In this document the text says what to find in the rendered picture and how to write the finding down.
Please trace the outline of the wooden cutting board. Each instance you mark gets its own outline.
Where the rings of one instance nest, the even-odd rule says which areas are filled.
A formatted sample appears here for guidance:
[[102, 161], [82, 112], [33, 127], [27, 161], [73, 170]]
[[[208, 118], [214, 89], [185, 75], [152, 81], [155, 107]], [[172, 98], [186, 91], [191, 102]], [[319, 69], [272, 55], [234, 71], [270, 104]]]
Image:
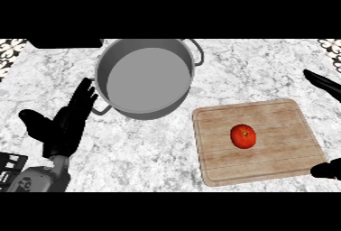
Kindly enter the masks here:
[[[204, 183], [225, 186], [306, 175], [327, 161], [306, 117], [290, 98], [208, 106], [192, 114]], [[256, 145], [238, 148], [231, 129], [245, 124]]]

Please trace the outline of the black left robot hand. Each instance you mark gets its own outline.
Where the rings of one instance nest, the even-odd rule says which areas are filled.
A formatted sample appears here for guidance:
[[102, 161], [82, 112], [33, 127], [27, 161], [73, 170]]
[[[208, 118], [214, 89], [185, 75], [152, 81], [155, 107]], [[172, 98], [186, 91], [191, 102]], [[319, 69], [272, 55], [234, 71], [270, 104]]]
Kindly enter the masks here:
[[28, 135], [43, 143], [43, 157], [55, 155], [70, 157], [79, 148], [86, 121], [98, 94], [90, 85], [92, 80], [84, 78], [76, 89], [68, 106], [64, 106], [53, 119], [45, 117], [33, 109], [20, 111], [20, 118], [27, 126]]

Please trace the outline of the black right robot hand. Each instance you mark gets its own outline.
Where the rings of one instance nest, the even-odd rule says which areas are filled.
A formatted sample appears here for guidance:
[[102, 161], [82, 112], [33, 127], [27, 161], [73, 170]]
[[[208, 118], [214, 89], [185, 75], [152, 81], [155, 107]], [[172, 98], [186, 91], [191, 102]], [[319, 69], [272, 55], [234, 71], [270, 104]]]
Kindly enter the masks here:
[[[304, 70], [304, 76], [310, 84], [325, 90], [341, 103], [341, 85], [309, 69]], [[341, 158], [313, 166], [310, 174], [315, 178], [341, 180]]]

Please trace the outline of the red tomato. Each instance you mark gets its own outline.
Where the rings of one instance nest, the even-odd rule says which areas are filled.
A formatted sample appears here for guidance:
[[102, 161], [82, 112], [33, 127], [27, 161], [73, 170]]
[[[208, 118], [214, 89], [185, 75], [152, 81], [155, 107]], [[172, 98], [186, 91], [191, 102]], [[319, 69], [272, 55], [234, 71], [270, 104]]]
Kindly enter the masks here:
[[253, 128], [239, 124], [231, 129], [231, 141], [239, 149], [250, 149], [256, 145], [256, 131]]

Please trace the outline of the grey metal pot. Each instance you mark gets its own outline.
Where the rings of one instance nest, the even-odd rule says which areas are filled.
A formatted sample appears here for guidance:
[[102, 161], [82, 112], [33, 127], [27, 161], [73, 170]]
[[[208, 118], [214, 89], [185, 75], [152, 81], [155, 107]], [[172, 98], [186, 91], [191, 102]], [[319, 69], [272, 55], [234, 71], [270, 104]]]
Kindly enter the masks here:
[[107, 107], [129, 118], [160, 119], [185, 102], [203, 64], [182, 39], [115, 40], [92, 79]]

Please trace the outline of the black appliance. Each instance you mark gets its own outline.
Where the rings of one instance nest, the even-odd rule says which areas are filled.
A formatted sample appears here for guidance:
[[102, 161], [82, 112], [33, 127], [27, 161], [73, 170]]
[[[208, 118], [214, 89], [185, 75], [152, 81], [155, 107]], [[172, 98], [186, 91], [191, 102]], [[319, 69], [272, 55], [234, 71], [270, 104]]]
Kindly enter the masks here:
[[30, 39], [28, 42], [39, 49], [101, 48], [104, 39]]

